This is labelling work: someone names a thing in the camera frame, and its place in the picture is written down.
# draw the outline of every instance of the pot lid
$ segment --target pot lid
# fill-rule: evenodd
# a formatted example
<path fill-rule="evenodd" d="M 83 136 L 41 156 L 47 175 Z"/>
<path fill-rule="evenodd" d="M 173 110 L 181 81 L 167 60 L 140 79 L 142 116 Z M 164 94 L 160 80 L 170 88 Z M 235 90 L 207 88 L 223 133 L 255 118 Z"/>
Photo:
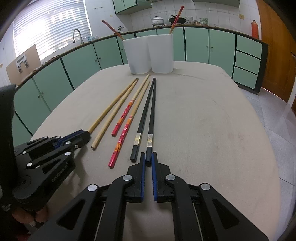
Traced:
<path fill-rule="evenodd" d="M 161 18 L 161 17 L 155 16 L 155 18 L 153 18 L 153 19 L 151 19 L 151 20 L 164 20 L 164 19 Z"/>

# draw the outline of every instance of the black chopstick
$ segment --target black chopstick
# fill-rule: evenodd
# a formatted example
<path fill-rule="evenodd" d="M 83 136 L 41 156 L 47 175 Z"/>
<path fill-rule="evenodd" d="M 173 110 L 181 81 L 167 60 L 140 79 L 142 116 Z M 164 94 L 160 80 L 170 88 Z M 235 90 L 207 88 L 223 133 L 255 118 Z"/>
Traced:
<path fill-rule="evenodd" d="M 153 79 L 153 96 L 152 96 L 152 104 L 151 104 L 151 113 L 150 113 L 150 122 L 149 122 L 149 130 L 148 130 L 148 139 L 147 139 L 147 148 L 146 148 L 146 166 L 151 166 L 151 154 L 152 154 L 152 146 L 153 146 L 153 130 L 154 130 L 154 112 L 155 112 L 155 96 L 156 96 L 156 79 Z"/>
<path fill-rule="evenodd" d="M 146 99 L 146 103 L 145 103 L 145 106 L 144 106 L 144 109 L 143 109 L 142 117 L 141 117 L 140 124 L 139 124 L 139 127 L 138 127 L 138 131 L 137 131 L 137 134 L 136 134 L 135 142 L 133 144 L 133 149 L 131 151 L 130 160 L 132 162 L 137 161 L 137 155 L 138 155 L 138 152 L 139 152 L 139 145 L 141 143 L 141 135 L 142 135 L 143 130 L 144 130 L 145 120 L 146 120 L 146 116 L 147 116 L 147 112 L 148 112 L 148 106 L 149 106 L 149 102 L 150 102 L 150 98 L 151 98 L 151 94 L 152 94 L 152 89 L 153 89 L 153 86 L 154 86 L 154 80 L 156 80 L 156 79 L 155 78 L 153 79 L 152 84 L 150 86 L 150 90 L 149 90 L 149 93 L 148 93 L 148 96 L 147 96 L 147 99 Z"/>

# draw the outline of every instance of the cooking pot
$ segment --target cooking pot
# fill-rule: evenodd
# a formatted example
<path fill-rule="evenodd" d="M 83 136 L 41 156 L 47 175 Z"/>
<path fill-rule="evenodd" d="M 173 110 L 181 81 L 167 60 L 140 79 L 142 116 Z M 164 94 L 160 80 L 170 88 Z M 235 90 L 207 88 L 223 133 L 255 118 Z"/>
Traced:
<path fill-rule="evenodd" d="M 155 18 L 151 19 L 152 27 L 156 25 L 164 25 L 164 19 L 158 16 L 155 16 Z"/>

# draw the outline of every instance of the wooden chopstick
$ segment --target wooden chopstick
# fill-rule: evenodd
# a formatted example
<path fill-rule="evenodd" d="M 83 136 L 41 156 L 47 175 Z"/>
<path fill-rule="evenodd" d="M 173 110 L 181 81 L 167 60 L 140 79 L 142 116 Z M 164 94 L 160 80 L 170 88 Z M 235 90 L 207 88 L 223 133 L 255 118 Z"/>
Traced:
<path fill-rule="evenodd" d="M 135 78 L 114 100 L 113 102 L 103 111 L 103 113 L 96 119 L 96 121 L 89 128 L 89 133 L 91 134 L 97 125 L 102 121 L 106 114 L 112 109 L 112 107 L 117 103 L 117 101 L 124 95 L 124 93 L 131 87 L 131 85 L 137 80 Z"/>
<path fill-rule="evenodd" d="M 124 139 L 125 139 L 125 137 L 127 135 L 127 132 L 128 132 L 128 130 L 130 128 L 130 125 L 131 125 L 131 123 L 133 121 L 133 117 L 135 116 L 135 113 L 137 112 L 137 109 L 138 109 L 138 107 L 139 107 L 139 105 L 141 103 L 141 100 L 143 99 L 143 96 L 144 96 L 144 94 L 146 92 L 146 89 L 147 89 L 149 84 L 150 84 L 150 80 L 147 81 L 145 86 L 143 87 L 143 89 L 142 89 L 142 91 L 141 91 L 141 93 L 139 95 L 139 98 L 137 99 L 137 101 L 136 101 L 136 103 L 135 103 L 135 105 L 134 105 L 134 107 L 133 107 L 133 109 L 131 111 L 131 115 L 130 115 L 130 117 L 128 118 L 128 120 L 126 122 L 126 125 L 124 126 L 124 129 L 123 129 L 123 131 L 122 131 L 122 133 L 121 133 L 121 135 L 119 137 L 119 140 L 118 140 L 118 142 L 116 144 L 114 152 L 113 152 L 113 154 L 111 156 L 111 159 L 109 161 L 108 167 L 110 167 L 110 168 L 114 168 L 114 166 L 115 166 L 115 162 L 117 160 L 118 154 L 120 152 L 120 149 L 122 147 Z"/>
<path fill-rule="evenodd" d="M 184 8 L 184 5 L 181 6 L 181 8 L 180 8 L 180 10 L 179 10 L 179 12 L 178 12 L 178 15 L 177 15 L 176 18 L 175 18 L 175 21 L 174 21 L 173 24 L 172 24 L 172 27 L 171 27 L 171 29 L 170 29 L 169 34 L 172 34 L 172 32 L 173 32 L 173 30 L 174 30 L 174 27 L 176 26 L 176 24 L 177 24 L 177 22 L 178 22 L 178 19 L 179 19 L 181 13 L 182 13 L 183 8 Z"/>
<path fill-rule="evenodd" d="M 147 74 L 146 78 L 144 79 L 144 81 L 142 82 L 142 84 L 140 85 L 139 89 L 137 90 L 137 92 L 134 94 L 133 98 L 131 99 L 131 101 L 129 102 L 128 106 L 126 107 L 126 109 L 124 110 L 122 116 L 120 117 L 119 121 L 117 122 L 113 132 L 111 133 L 112 136 L 116 136 L 117 132 L 119 131 L 124 119 L 126 118 L 131 106 L 133 105 L 134 101 L 136 100 L 138 94 L 140 93 L 141 89 L 143 88 L 144 84 L 146 83 L 146 81 L 148 80 L 148 77 L 150 75 Z"/>
<path fill-rule="evenodd" d="M 110 24 L 108 24 L 105 20 L 102 20 L 102 22 L 106 24 L 118 37 L 120 37 L 121 40 L 124 40 L 124 38 L 114 28 L 112 28 Z"/>
<path fill-rule="evenodd" d="M 122 96 L 122 98 L 120 99 L 120 101 L 116 105 L 115 109 L 112 111 L 112 113 L 110 114 L 109 118 L 106 120 L 105 124 L 102 126 L 102 128 L 99 131 L 97 137 L 94 139 L 93 144 L 91 145 L 91 148 L 93 150 L 95 150 L 97 148 L 97 146 L 100 143 L 103 135 L 105 134 L 108 126 L 110 125 L 111 121 L 113 120 L 113 118 L 117 114 L 118 110 L 120 109 L 120 107 L 122 106 L 122 104 L 124 103 L 124 101 L 126 100 L 126 98 L 128 97 L 128 95 L 131 93 L 131 91 L 135 87 L 137 81 L 138 81 L 138 79 L 131 85 L 131 87 L 128 89 L 128 91 Z"/>

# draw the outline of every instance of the tiled floor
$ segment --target tiled floor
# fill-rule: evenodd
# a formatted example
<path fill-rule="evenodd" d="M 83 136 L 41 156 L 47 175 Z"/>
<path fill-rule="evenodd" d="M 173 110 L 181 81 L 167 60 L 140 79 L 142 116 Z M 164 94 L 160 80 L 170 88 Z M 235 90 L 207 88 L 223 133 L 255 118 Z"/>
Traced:
<path fill-rule="evenodd" d="M 279 167 L 281 213 L 276 241 L 286 229 L 295 206 L 296 117 L 285 101 L 263 88 L 259 95 L 242 91 L 265 127 Z"/>

